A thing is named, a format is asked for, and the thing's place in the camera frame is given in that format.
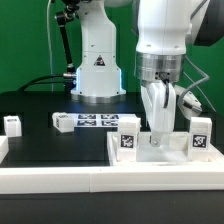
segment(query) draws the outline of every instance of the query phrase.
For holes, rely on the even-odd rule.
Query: black cable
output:
[[[191,14],[191,20],[195,17],[195,15],[199,12],[199,10],[204,6],[204,4],[207,2],[207,0],[203,0],[199,6],[194,10],[194,12]]]
[[[201,76],[203,76],[202,79],[198,80],[197,82],[194,82],[193,84],[191,84],[187,89],[185,89],[181,95],[179,96],[179,99],[177,101],[178,106],[180,107],[183,104],[183,99],[184,96],[193,88],[197,87],[198,85],[207,82],[209,80],[209,76],[203,72],[200,68],[198,68],[187,56],[185,57],[185,60],[189,63],[189,65],[195,70],[197,71]]]
[[[63,75],[48,75],[48,76],[42,76],[36,79],[33,79],[32,81],[28,82],[27,84],[21,86],[18,91],[23,92],[27,87],[30,85],[33,85],[33,83],[36,83],[38,81],[46,80],[46,79],[53,79],[53,78],[63,78]]]
[[[165,80],[164,84],[166,85],[166,92],[165,92],[165,102],[163,108],[166,109],[169,102],[170,90],[169,90],[169,81]]]
[[[34,83],[30,83],[29,85],[27,84],[26,88],[28,88],[29,86],[32,86],[32,85],[46,85],[46,84],[64,84],[64,82],[34,82]]]

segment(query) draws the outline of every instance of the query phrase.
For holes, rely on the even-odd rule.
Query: cable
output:
[[[166,109],[167,106],[168,106],[169,95],[170,95],[169,81],[168,81],[168,80],[165,80],[164,84],[166,85],[166,92],[165,92],[165,101],[164,101],[164,106],[163,106],[163,108]]]
[[[51,43],[51,27],[50,27],[51,3],[52,3],[52,0],[49,0],[47,5],[47,37],[48,37],[48,48],[49,48],[49,56],[50,56],[50,70],[52,75],[54,73],[54,68],[53,68],[53,54],[52,54],[52,43]]]
[[[48,76],[42,76],[40,78],[36,78],[36,79],[33,79],[32,81],[28,82],[27,84],[23,85],[22,87],[20,87],[18,89],[18,91],[21,91],[23,92],[28,86],[38,82],[38,81],[42,81],[42,80],[46,80],[46,79],[53,79],[53,78],[63,78],[63,75],[48,75]]]
[[[28,88],[29,86],[32,86],[32,85],[45,85],[45,84],[64,84],[64,82],[35,82],[35,83],[30,83],[29,85],[26,86],[26,88]]]
[[[199,10],[204,6],[204,4],[207,2],[207,0],[203,0],[198,7],[194,10],[194,12],[191,14],[191,20],[196,16],[196,14],[199,12]]]
[[[190,76],[184,72],[184,75],[192,82],[194,83],[194,81],[190,78]],[[204,92],[201,90],[201,88],[199,86],[196,86],[196,88],[199,90],[199,92],[204,96],[205,100],[208,102],[208,104],[210,105],[210,107],[212,108],[212,110],[214,112],[216,112],[215,107],[212,105],[212,103],[210,102],[210,100],[208,99],[208,97],[204,94]]]
[[[190,85],[187,89],[185,89],[183,91],[183,93],[180,95],[177,104],[180,106],[184,103],[184,97],[185,95],[193,88],[197,87],[198,85],[207,82],[209,80],[209,76],[203,72],[200,68],[198,68],[193,62],[191,62],[191,60],[186,56],[185,57],[186,61],[189,63],[189,65],[194,68],[200,75],[202,75],[204,78],[198,80],[197,82],[193,83],[192,85]]]

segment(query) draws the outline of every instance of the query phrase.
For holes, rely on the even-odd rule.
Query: tag sticker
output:
[[[121,135],[121,147],[122,148],[134,148],[134,136]]]
[[[207,148],[207,136],[206,135],[193,135],[192,140],[193,148]]]
[[[101,119],[102,120],[118,120],[119,119],[119,116],[117,114],[102,114],[101,115]]]
[[[67,115],[60,115],[60,116],[58,116],[59,118],[68,118],[68,116]]]
[[[118,121],[102,121],[102,126],[117,127],[118,126]]]
[[[96,121],[90,121],[90,120],[78,121],[77,126],[96,126]]]
[[[8,121],[8,122],[16,122],[17,119],[8,119],[7,121]]]
[[[59,119],[56,119],[56,126],[59,128]]]
[[[96,115],[95,114],[79,114],[78,115],[78,119],[83,119],[83,120],[95,120],[96,119]]]

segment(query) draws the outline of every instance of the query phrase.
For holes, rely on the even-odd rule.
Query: white foam frame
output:
[[[224,163],[0,169],[0,194],[160,190],[224,190]]]

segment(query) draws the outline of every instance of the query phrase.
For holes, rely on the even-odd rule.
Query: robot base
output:
[[[71,97],[72,97],[72,100],[75,100],[75,101],[81,101],[81,102],[92,103],[92,104],[98,104],[98,103],[106,104],[106,103],[115,103],[115,102],[124,101],[126,99],[126,92],[124,91],[124,93],[122,92],[115,96],[110,96],[110,97],[95,97],[95,96],[84,96],[78,93],[77,91],[72,90]]]

